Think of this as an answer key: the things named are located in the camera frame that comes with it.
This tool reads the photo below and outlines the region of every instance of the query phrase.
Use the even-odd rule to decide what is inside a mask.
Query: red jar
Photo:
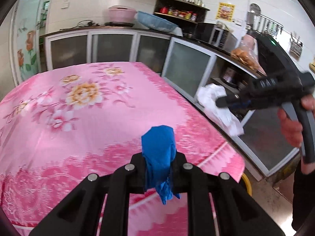
[[[160,9],[160,13],[167,14],[168,11],[169,11],[169,9],[167,7],[163,7]]]

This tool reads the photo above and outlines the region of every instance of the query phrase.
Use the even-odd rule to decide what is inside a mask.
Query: plastic bag
[[[244,134],[240,121],[228,108],[218,108],[215,101],[219,97],[226,96],[223,86],[210,84],[200,87],[197,91],[199,103],[204,106],[204,113],[210,120],[219,125],[229,136]]]
[[[254,71],[260,71],[266,75],[264,69],[260,66],[257,58],[257,53],[255,54],[255,47],[257,48],[257,41],[246,34],[242,37],[239,46],[232,50],[231,57],[240,61],[245,66],[249,67]]]

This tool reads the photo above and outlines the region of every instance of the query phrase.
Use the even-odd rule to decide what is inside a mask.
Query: microwave
[[[237,44],[237,38],[229,30],[222,29],[213,23],[198,23],[193,38],[229,53]]]

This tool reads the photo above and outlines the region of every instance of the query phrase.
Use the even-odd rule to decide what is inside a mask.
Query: finger
[[[315,99],[312,95],[307,95],[301,99],[301,104],[306,110],[314,110]]]
[[[303,130],[302,124],[299,121],[292,121],[289,118],[281,121],[281,128],[289,132],[301,132]]]
[[[281,121],[287,119],[287,113],[281,108],[278,109],[278,118]]]
[[[282,134],[285,136],[288,143],[294,147],[300,147],[303,142],[303,136],[302,133],[299,132],[288,132],[285,130],[282,130]]]

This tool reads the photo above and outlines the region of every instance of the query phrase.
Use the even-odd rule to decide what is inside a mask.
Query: frosted glass door with flowers
[[[41,0],[19,0],[15,13],[13,46],[19,83],[38,73],[37,17]]]

